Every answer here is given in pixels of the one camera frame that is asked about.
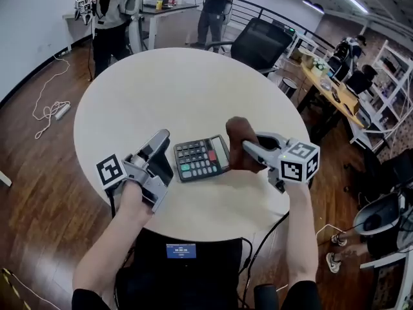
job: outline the calculator display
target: calculator display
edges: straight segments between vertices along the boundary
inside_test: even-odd
[[[215,152],[217,153],[217,158],[220,166],[223,169],[226,168],[228,166],[228,159],[219,137],[212,139],[212,144],[214,145]]]

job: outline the calculator button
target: calculator button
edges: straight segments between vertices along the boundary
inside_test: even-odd
[[[216,161],[217,160],[217,157],[216,157],[215,152],[213,150],[208,151],[208,155],[209,155],[209,159],[211,161]]]

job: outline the round white table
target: round white table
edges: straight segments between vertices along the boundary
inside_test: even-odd
[[[95,165],[113,153],[135,152],[159,129],[170,131],[166,151],[175,176],[147,228],[192,241],[220,241],[267,229],[289,209],[259,174],[230,171],[181,183],[173,146],[221,134],[233,116],[255,131],[309,141],[291,101],[260,73],[229,57],[190,48],[163,48],[130,56],[105,70],[77,108],[74,143],[80,166],[99,195]]]

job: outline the shoe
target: shoe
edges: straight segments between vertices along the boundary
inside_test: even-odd
[[[201,43],[196,42],[196,43],[189,44],[189,47],[205,49],[205,44],[201,44]]]
[[[328,268],[330,269],[330,271],[333,273],[338,273],[338,271],[340,270],[341,262],[333,261],[333,257],[334,257],[334,253],[328,253],[325,256],[325,260],[327,261]]]
[[[333,235],[331,237],[331,243],[334,245],[339,245],[340,247],[344,247],[347,244],[347,240],[341,241],[339,235]]]

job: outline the trash can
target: trash can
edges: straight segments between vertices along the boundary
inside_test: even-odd
[[[279,89],[291,99],[294,92],[297,90],[297,85],[290,78],[283,78],[279,85]]]

